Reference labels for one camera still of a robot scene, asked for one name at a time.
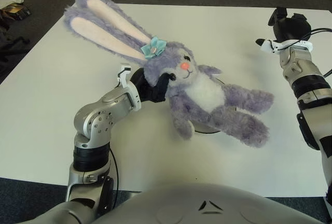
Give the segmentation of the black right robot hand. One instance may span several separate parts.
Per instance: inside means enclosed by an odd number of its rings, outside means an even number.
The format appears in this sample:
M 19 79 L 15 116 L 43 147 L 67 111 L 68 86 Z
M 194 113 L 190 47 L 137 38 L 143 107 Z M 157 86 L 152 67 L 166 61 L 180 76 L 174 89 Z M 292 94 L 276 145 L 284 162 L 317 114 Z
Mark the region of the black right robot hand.
M 290 47 L 312 50 L 312 44 L 308 42 L 312 29 L 304 15 L 294 13 L 289 18 L 285 7 L 276 7 L 268 21 L 268 25 L 273 27 L 275 40 L 257 39 L 255 43 L 262 48 L 266 47 L 272 53 Z

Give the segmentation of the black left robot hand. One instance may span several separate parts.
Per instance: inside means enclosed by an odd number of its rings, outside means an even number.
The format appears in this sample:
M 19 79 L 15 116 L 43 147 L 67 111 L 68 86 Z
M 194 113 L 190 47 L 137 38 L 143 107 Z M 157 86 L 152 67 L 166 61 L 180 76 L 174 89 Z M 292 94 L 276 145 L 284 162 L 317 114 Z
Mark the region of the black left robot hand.
M 170 80 L 176 80 L 175 74 L 164 73 L 158 78 L 155 86 L 150 86 L 145 79 L 144 69 L 142 67 L 139 68 L 130 79 L 138 91 L 141 102 L 151 101 L 154 103 L 165 101 L 165 94 Z

